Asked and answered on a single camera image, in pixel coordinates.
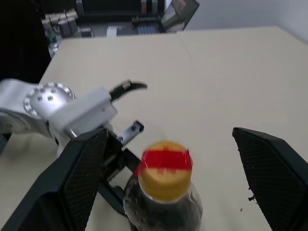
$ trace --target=red tape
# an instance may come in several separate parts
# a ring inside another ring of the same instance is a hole
[[[141,163],[134,171],[138,176],[139,170],[144,168],[167,168],[191,170],[193,166],[188,150],[179,152],[171,150],[148,150],[143,153]]]

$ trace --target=yellow bottle cap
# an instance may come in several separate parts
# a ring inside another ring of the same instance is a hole
[[[151,145],[146,151],[168,151],[173,152],[174,161],[185,161],[184,158],[190,160],[190,156],[184,156],[187,151],[182,145],[173,141],[161,141]],[[155,200],[174,201],[183,196],[190,185],[192,175],[191,165],[186,169],[166,168],[166,167],[145,167],[139,171],[139,183],[143,191]]]

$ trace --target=wall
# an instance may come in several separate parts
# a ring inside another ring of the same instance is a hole
[[[286,31],[308,42],[308,0],[288,0],[284,3],[279,24]]]
[[[199,9],[187,29],[221,29],[278,24],[285,0],[197,0]]]

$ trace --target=beige table surface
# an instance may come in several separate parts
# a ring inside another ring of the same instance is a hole
[[[204,231],[269,231],[231,135],[233,127],[285,139],[308,160],[308,46],[276,27],[64,41],[42,83],[60,81],[77,96],[130,78],[147,91],[115,103],[120,132],[134,119],[145,131],[129,148],[172,139],[190,149],[203,200]],[[0,227],[55,159],[39,135],[14,135],[0,157]],[[124,185],[125,171],[114,182]],[[88,231],[129,230],[97,195]]]

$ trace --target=clear plastic bottle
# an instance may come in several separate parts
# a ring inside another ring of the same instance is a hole
[[[138,231],[198,231],[202,203],[191,183],[192,162],[178,143],[153,144],[128,181],[123,206]]]

